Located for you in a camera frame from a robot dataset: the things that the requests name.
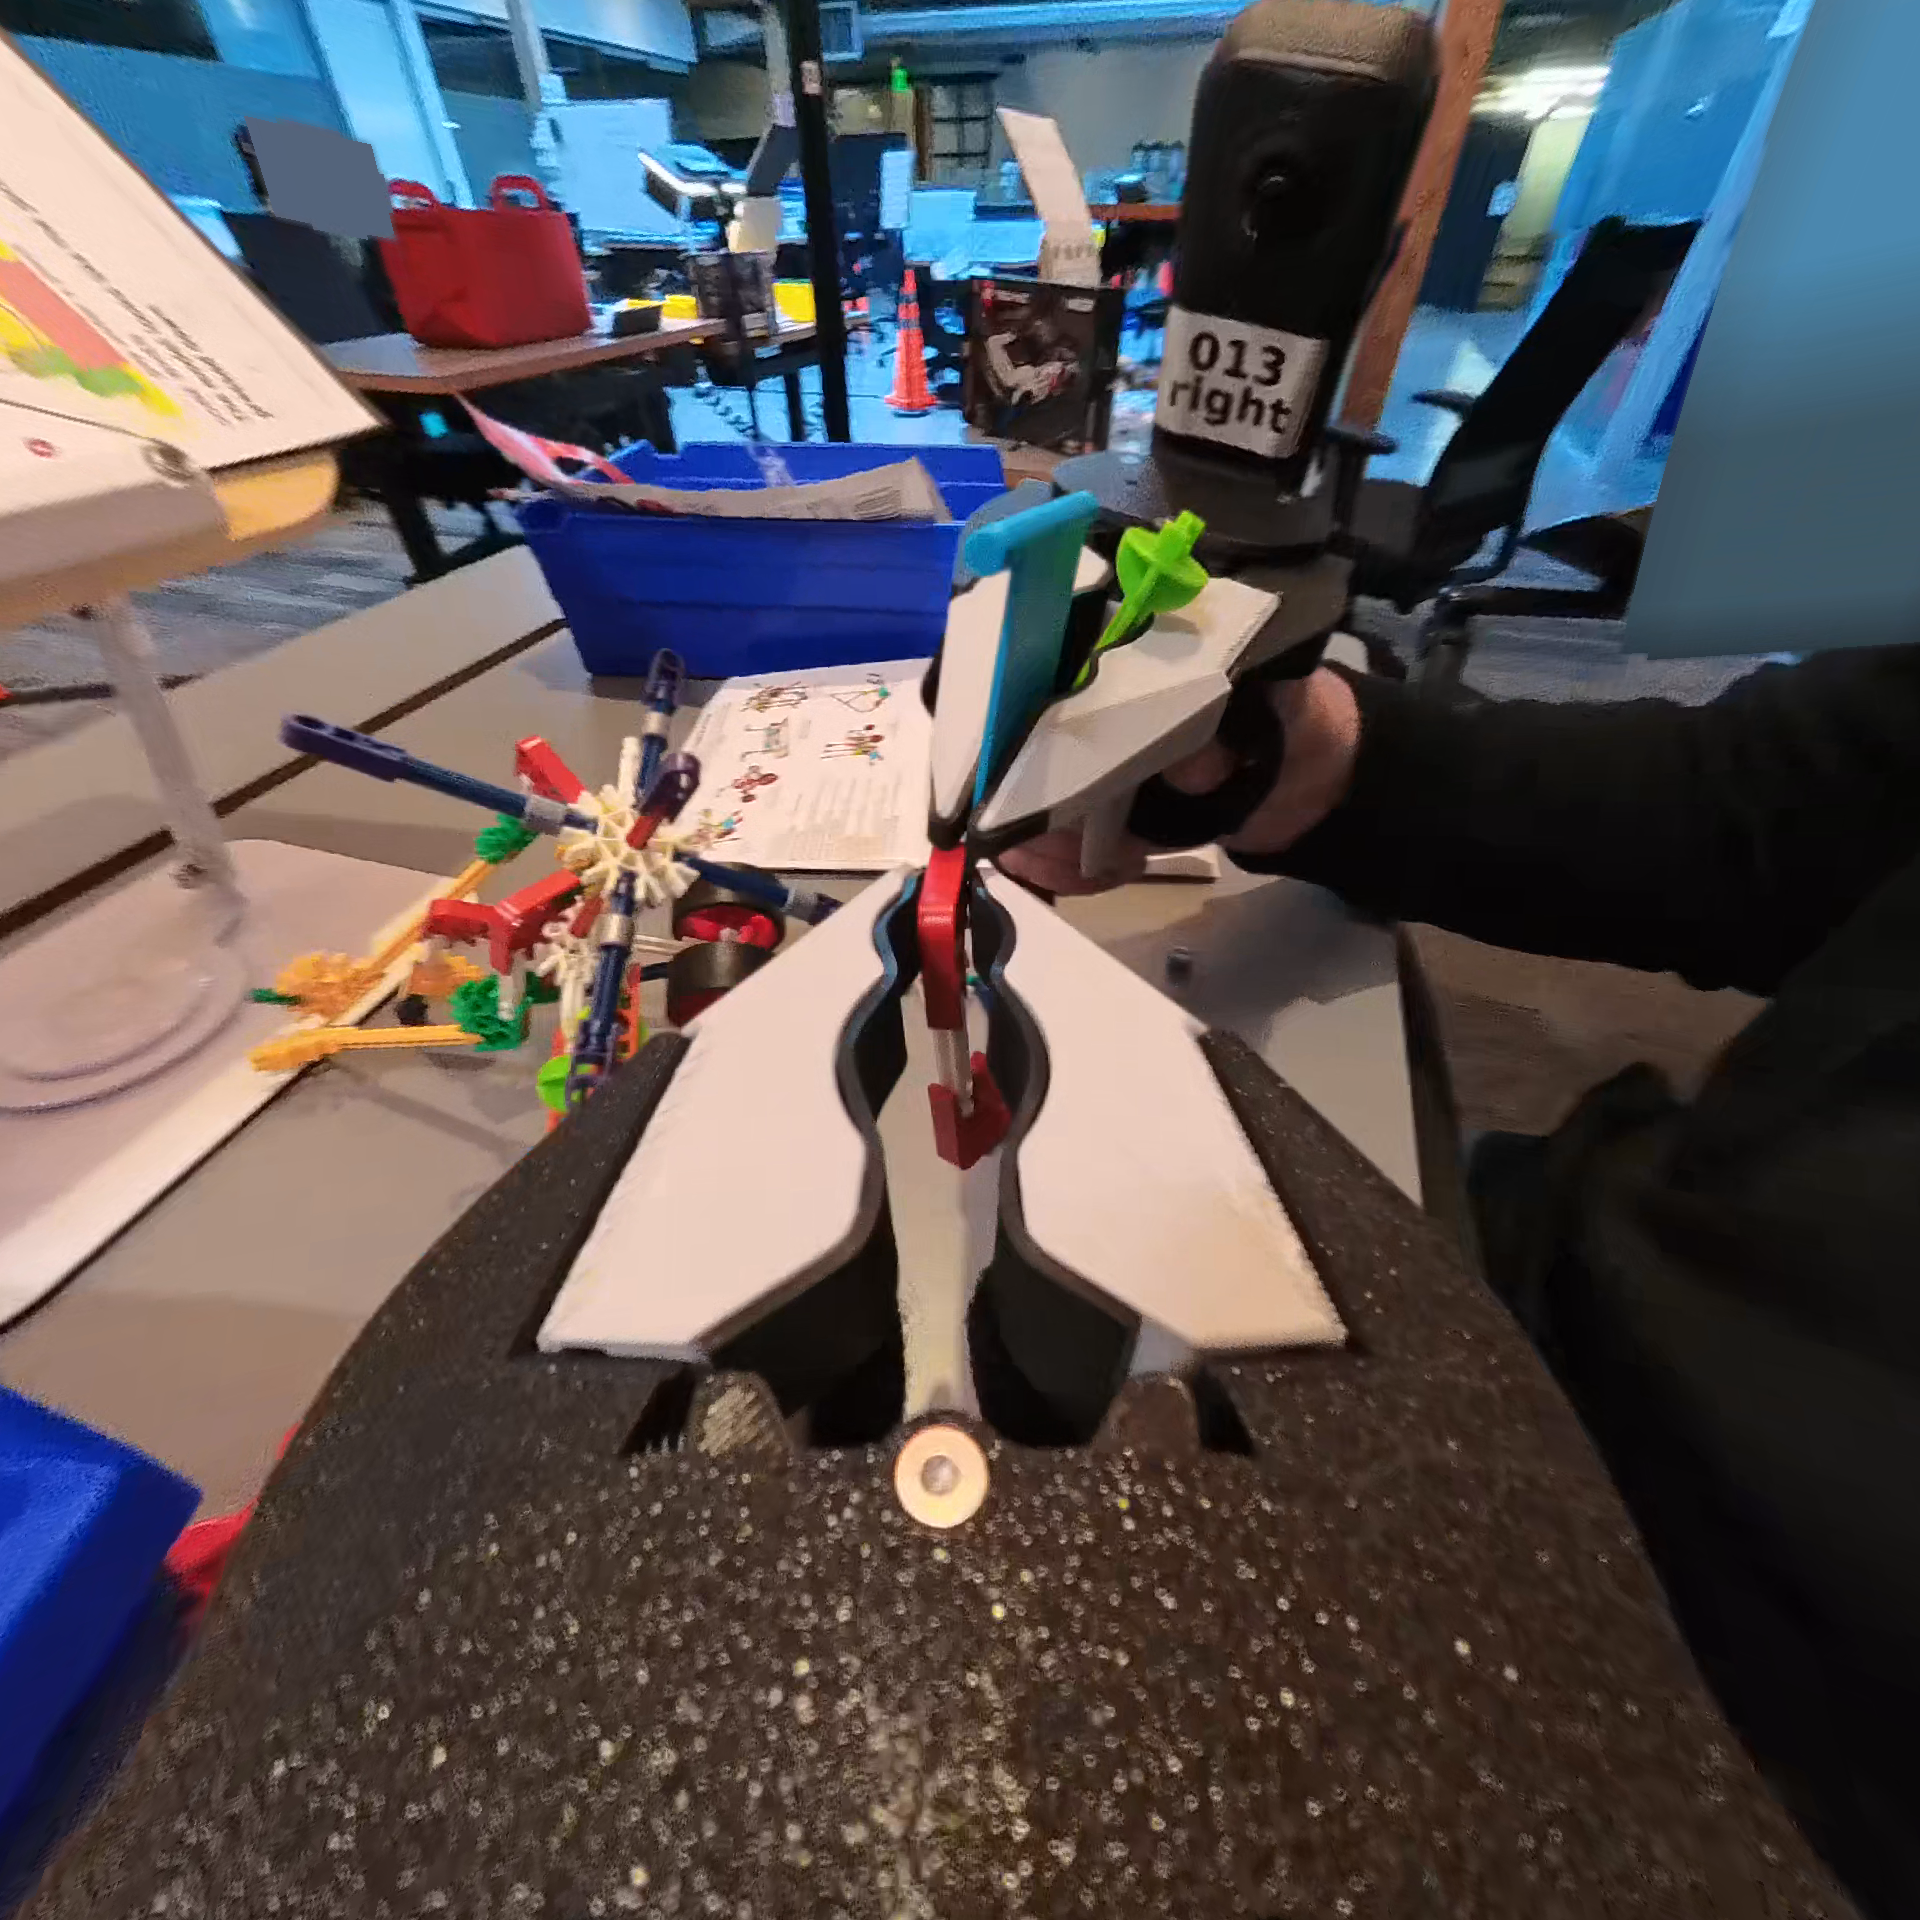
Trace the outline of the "crumpled papers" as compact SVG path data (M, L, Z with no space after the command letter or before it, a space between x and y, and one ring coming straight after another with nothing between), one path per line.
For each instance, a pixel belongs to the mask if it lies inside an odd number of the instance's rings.
M519 474L576 508L656 518L953 522L921 458L802 478L780 446L752 439L672 454L638 440L614 456L503 423L471 397L462 406Z

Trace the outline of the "blue bin with papers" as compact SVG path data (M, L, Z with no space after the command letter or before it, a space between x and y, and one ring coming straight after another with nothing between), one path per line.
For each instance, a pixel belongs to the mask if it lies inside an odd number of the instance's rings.
M1008 488L1002 452L884 440L780 448L802 478L921 458L953 522L656 518L528 493L513 508L519 534L593 677L638 677L662 649L708 680L940 649L964 522Z

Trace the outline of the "instruction sheet board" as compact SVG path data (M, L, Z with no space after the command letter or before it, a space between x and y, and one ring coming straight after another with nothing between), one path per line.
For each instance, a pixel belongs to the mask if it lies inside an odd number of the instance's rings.
M377 430L320 352L11 39L3 623L298 538Z

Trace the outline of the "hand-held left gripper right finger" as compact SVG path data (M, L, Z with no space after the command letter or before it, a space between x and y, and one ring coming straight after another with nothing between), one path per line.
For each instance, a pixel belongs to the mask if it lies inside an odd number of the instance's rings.
M976 884L974 935L1016 1250L1153 1360L1345 1345L1209 1031L1012 880Z

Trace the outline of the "red toy connector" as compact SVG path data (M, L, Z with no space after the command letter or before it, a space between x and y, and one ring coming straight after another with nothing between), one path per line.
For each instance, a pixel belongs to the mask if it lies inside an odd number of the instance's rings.
M935 1152L953 1168L967 1169L994 1152L1012 1126L1012 1113L996 1085L986 1052L969 1055L967 1097L945 1081L928 1085Z
M964 845L928 852L916 893L919 978L928 1025L967 1029L971 864Z

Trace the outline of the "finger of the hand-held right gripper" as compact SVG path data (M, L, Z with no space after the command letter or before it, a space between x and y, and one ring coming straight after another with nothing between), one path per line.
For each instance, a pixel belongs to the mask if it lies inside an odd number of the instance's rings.
M921 684L928 708L928 844L967 844L978 861L994 861L1016 844L1012 826L988 832L976 825L976 764L988 734L1002 626L1010 596L1008 578L982 578L950 604L945 646Z
M1076 832L1082 857L1116 857L1145 780L1217 732L1235 679L1281 649L1283 592L1217 581L1112 649L1083 689L1055 700L971 813L978 854L1041 832Z

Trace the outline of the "colourful construction toy model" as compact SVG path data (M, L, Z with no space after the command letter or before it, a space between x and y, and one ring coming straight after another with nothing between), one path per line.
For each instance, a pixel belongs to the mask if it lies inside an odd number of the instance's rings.
M422 759L319 716L281 719L281 743L384 783L484 809L468 861L363 952L312 951L259 1002L290 1022L247 1055L292 1073L352 1052L511 1053L537 1007L556 1016L536 1089L547 1120L575 1113L647 1040L643 991L686 1023L761 970L790 930L835 912L763 871L700 857L676 829L702 764L667 748L684 660L655 654L641 732L610 781L590 785L542 735L515 750L515 785Z

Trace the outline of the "lime green toy spool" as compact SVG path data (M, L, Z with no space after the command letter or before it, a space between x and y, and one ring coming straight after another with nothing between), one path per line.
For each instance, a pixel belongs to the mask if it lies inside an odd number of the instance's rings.
M1212 585L1207 564L1195 557L1207 530L1199 511L1177 511L1156 526L1134 526L1121 536L1114 564L1119 610L1095 638L1074 689L1094 680L1105 654L1143 638L1159 616L1183 612Z

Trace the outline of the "black printed box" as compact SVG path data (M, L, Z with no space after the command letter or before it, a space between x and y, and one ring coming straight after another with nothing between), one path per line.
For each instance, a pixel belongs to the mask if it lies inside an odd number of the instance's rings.
M976 276L967 302L962 417L986 440L1082 454L1110 446L1122 292Z

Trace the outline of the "black office chair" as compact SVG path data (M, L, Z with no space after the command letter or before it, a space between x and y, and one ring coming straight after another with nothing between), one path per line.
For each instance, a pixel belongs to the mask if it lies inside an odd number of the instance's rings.
M1603 364L1662 309L1700 222L1600 220L1480 393L1417 391L1457 430L1423 484L1361 478L1342 503L1352 599L1423 612L1423 671L1457 680L1480 616L1622 620L1648 509L1526 533L1553 431Z

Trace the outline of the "printed instruction leaflet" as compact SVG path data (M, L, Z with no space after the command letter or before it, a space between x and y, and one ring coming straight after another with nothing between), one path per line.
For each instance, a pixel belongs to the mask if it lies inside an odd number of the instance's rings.
M916 869L928 850L928 660L720 684L686 741L698 857L790 873Z

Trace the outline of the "person's right hand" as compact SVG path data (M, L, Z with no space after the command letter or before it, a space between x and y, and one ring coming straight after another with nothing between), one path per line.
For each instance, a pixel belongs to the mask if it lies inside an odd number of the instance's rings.
M1162 852L1217 845L1241 864L1290 852L1350 794L1361 708L1353 685L1330 668L1264 684L1262 692L1281 724L1284 751L1274 781L1235 832L1164 848L1121 829L1107 850L1086 852L1086 832L1073 825L996 852L999 873L1049 898L1099 896L1142 880Z

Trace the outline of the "blue parts bin with tag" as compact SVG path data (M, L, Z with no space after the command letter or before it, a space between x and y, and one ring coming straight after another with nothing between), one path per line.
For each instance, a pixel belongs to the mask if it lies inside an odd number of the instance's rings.
M3 1390L3 1818L14 1829L82 1713L201 1487Z

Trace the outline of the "wooden background table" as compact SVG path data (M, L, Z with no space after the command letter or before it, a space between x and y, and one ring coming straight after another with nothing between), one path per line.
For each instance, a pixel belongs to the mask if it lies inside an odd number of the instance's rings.
M636 364L722 337L722 319L662 319L652 330L616 335L606 326L502 350L427 348L407 330L327 342L320 357L363 397L465 400L503 384L586 368Z

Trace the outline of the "red tote bag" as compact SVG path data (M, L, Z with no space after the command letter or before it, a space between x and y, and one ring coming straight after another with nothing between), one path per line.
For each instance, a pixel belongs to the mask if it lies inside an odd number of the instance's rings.
M568 212L532 176L499 176L487 202L455 207L390 181L377 240L406 330L426 348L508 350L587 333L586 266Z

